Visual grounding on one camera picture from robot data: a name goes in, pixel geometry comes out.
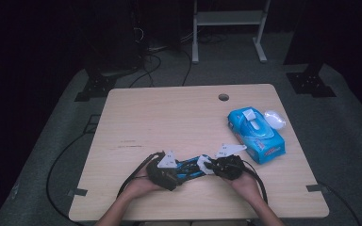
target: blue box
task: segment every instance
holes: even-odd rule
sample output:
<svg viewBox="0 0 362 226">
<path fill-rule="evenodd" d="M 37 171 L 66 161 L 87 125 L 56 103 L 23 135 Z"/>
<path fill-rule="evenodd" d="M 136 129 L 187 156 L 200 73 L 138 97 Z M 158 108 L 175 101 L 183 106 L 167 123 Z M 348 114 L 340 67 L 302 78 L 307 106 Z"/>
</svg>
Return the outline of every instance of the blue box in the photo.
<svg viewBox="0 0 362 226">
<path fill-rule="evenodd" d="M 258 164 L 269 162 L 286 153 L 284 139 L 253 107 L 231 111 L 228 115 L 228 126 L 239 142 L 246 145 L 246 152 Z"/>
</svg>

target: gray carpet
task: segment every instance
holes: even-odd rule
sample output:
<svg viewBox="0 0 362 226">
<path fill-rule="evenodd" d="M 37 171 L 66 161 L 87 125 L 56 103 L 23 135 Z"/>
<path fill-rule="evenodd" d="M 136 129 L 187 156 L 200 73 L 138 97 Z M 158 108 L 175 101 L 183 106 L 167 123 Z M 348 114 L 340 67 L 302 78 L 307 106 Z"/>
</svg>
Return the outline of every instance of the gray carpet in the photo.
<svg viewBox="0 0 362 226">
<path fill-rule="evenodd" d="M 362 223 L 362 105 L 350 92 L 343 76 L 324 65 L 320 76 L 337 97 L 313 98 L 295 94 L 286 73 L 301 72 L 304 65 L 284 66 L 290 33 L 264 34 L 262 45 L 268 62 L 259 62 L 252 36 L 229 35 L 226 41 L 199 47 L 200 63 L 192 65 L 185 86 L 231 84 L 273 84 L 290 122 L 301 142 L 316 178 L 340 195 L 352 207 Z M 191 54 L 191 45 L 183 48 Z M 157 53 L 160 67 L 151 73 L 155 87 L 181 86 L 189 69 L 183 52 Z M 146 69 L 158 63 L 146 58 Z M 145 71 L 118 80 L 116 88 L 127 89 Z M 46 123 L 16 185 L 0 211 L 0 225 L 74 225 L 49 203 L 45 187 L 55 159 L 73 140 L 83 134 L 90 115 L 100 114 L 105 98 L 74 102 L 88 77 L 85 71 L 74 76 Z M 152 86 L 149 77 L 134 87 Z M 93 134 L 80 137 L 60 157 L 52 170 L 49 191 L 58 210 L 68 214 L 93 139 Z M 346 205 L 333 192 L 324 193 L 330 214 L 320 219 L 283 219 L 287 225 L 356 225 Z"/>
</svg>

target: metal stand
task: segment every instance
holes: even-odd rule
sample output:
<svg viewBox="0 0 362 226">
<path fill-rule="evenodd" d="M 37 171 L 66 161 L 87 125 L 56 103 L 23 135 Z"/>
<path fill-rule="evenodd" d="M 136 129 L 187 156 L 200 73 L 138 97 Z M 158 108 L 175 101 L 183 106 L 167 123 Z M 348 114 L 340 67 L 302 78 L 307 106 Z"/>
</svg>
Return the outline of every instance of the metal stand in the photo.
<svg viewBox="0 0 362 226">
<path fill-rule="evenodd" d="M 193 15 L 193 43 L 192 43 L 192 63 L 199 63 L 198 53 L 198 25 L 244 25 L 258 24 L 257 37 L 253 38 L 255 49 L 260 62 L 267 62 L 267 58 L 261 47 L 261 37 L 270 7 L 270 1 L 266 0 L 263 10 L 251 11 L 209 11 L 198 12 L 197 0 L 194 1 Z"/>
<path fill-rule="evenodd" d="M 290 84 L 297 94 L 311 94 L 313 97 L 336 97 L 319 77 L 322 62 L 310 63 L 302 73 L 287 73 Z"/>
</svg>

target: human hand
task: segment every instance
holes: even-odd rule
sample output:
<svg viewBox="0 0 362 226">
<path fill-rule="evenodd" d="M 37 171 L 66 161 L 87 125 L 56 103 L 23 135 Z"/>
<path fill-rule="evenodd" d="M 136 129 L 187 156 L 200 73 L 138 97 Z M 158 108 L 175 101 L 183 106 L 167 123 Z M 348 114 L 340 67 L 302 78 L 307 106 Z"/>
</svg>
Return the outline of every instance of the human hand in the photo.
<svg viewBox="0 0 362 226">
<path fill-rule="evenodd" d="M 161 186 L 157 186 L 149 180 L 147 175 L 148 172 L 145 166 L 135 175 L 135 178 L 127 185 L 123 193 L 132 199 L 136 199 L 151 191 L 162 189 Z"/>
<path fill-rule="evenodd" d="M 251 203 L 257 199 L 262 199 L 257 186 L 256 179 L 247 172 L 243 172 L 238 179 L 233 181 L 222 178 L 247 202 Z"/>
</svg>

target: white bracket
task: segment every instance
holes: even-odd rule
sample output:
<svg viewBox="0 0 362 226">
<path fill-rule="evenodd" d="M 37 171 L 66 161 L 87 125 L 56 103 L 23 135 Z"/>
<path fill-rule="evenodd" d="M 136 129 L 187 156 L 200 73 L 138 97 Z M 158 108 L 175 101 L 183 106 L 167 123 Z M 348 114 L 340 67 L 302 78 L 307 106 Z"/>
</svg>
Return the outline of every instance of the white bracket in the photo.
<svg viewBox="0 0 362 226">
<path fill-rule="evenodd" d="M 245 150 L 247 147 L 245 145 L 238 144 L 223 144 L 219 151 L 216 153 L 216 157 L 227 157 L 231 154 Z"/>
<path fill-rule="evenodd" d="M 158 168 L 177 168 L 173 151 L 169 151 L 157 164 Z"/>
</svg>

